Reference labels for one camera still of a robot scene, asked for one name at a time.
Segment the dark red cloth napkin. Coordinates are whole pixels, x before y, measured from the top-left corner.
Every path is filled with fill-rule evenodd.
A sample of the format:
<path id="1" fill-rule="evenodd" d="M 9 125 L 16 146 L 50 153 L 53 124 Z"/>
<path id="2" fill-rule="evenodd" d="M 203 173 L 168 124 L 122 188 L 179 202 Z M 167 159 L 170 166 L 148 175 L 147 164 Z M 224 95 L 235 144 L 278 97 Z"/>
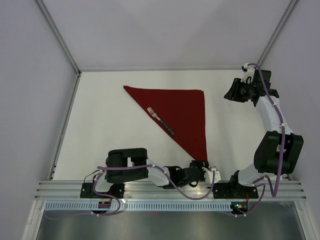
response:
<path id="1" fill-rule="evenodd" d="M 124 90 L 146 114 L 193 160 L 205 162 L 207 156 L 205 95 L 199 89 L 147 89 L 125 85 Z M 174 131 L 171 135 L 153 118 L 147 108 Z"/>

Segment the fork with teal handle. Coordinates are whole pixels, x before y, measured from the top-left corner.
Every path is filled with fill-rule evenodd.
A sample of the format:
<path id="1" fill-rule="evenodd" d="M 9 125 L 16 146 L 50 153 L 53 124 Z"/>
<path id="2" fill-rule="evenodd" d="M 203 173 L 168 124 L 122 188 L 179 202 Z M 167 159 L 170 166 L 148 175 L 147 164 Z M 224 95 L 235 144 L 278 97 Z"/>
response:
<path id="1" fill-rule="evenodd" d="M 148 113 L 153 117 L 155 118 L 156 120 L 158 120 L 161 125 L 172 135 L 174 136 L 175 135 L 175 132 L 156 114 L 156 112 L 151 108 L 151 107 L 148 107 L 147 108 L 147 111 Z"/>

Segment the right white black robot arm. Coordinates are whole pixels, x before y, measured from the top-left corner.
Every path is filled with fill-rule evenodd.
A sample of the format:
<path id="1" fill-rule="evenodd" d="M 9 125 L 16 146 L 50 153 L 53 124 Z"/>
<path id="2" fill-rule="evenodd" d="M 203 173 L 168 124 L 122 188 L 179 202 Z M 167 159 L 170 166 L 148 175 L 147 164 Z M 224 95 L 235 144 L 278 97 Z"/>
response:
<path id="1" fill-rule="evenodd" d="M 276 197 L 282 175 L 291 174 L 296 167 L 304 139 L 294 134 L 285 120 L 278 91 L 271 88 L 271 71 L 261 70 L 254 63 L 245 64 L 242 71 L 243 77 L 233 80 L 224 98 L 238 103 L 251 101 L 260 114 L 265 134 L 253 163 L 234 174 L 237 180 L 229 183 L 228 192 L 239 198 L 246 192 L 246 186 L 257 186 L 266 179 L 272 197 Z"/>

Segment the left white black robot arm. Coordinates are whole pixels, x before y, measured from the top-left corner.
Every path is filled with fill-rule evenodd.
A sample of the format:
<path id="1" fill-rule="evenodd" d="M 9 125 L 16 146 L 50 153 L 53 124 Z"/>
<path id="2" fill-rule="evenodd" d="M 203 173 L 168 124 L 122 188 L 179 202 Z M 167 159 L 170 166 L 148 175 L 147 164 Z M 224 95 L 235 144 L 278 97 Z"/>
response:
<path id="1" fill-rule="evenodd" d="M 115 149 L 108 152 L 105 166 L 98 167 L 97 177 L 91 191 L 104 198 L 116 184 L 147 180 L 163 189 L 196 187 L 199 182 L 214 182 L 214 174 L 208 162 L 193 160 L 189 167 L 160 166 L 148 158 L 145 148 Z"/>

